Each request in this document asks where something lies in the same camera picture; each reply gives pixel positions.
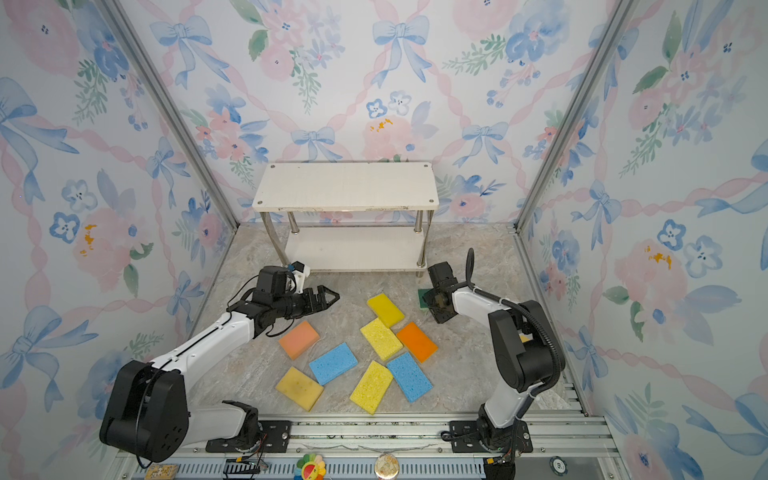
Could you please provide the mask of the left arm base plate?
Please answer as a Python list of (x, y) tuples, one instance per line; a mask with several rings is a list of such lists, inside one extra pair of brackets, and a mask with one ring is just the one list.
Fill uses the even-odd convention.
[(230, 439), (209, 440), (207, 453), (285, 453), (291, 437), (292, 422), (288, 420), (259, 420), (246, 425), (240, 434)]

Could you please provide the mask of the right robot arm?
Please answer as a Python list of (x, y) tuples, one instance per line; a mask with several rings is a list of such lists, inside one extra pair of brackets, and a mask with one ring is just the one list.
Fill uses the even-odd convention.
[(534, 400), (559, 382), (564, 354), (540, 303), (517, 303), (477, 287), (471, 280), (473, 266), (473, 251), (463, 281), (447, 262), (430, 266), (432, 288), (422, 299), (440, 324), (464, 316), (489, 327), (500, 380), (478, 410), (475, 431), (447, 432), (444, 438), (506, 453), (524, 435), (524, 416)]

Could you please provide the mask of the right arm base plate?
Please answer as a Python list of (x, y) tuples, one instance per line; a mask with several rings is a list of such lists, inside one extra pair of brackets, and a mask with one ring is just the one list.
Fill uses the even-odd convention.
[(503, 456), (533, 452), (528, 425), (522, 420), (515, 420), (505, 428), (495, 428), (481, 419), (454, 420), (449, 422), (448, 430), (441, 432), (440, 437), (450, 444), (453, 453)]

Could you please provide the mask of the green scrub sponge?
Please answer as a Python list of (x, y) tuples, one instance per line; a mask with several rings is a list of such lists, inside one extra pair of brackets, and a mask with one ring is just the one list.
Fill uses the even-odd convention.
[(418, 290), (419, 306), (422, 310), (429, 310), (431, 308), (433, 298), (434, 295), (431, 289)]

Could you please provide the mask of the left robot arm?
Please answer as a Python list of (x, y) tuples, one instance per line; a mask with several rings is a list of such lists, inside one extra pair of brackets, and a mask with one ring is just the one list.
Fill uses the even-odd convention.
[(172, 351), (118, 371), (102, 423), (102, 444), (161, 463), (181, 448), (205, 443), (253, 452), (266, 439), (256, 407), (227, 400), (192, 409), (188, 395), (198, 381), (235, 350), (261, 335), (275, 335), (277, 320), (289, 323), (328, 310), (340, 299), (324, 285), (305, 286), (308, 266), (266, 266), (247, 280), (212, 325)]

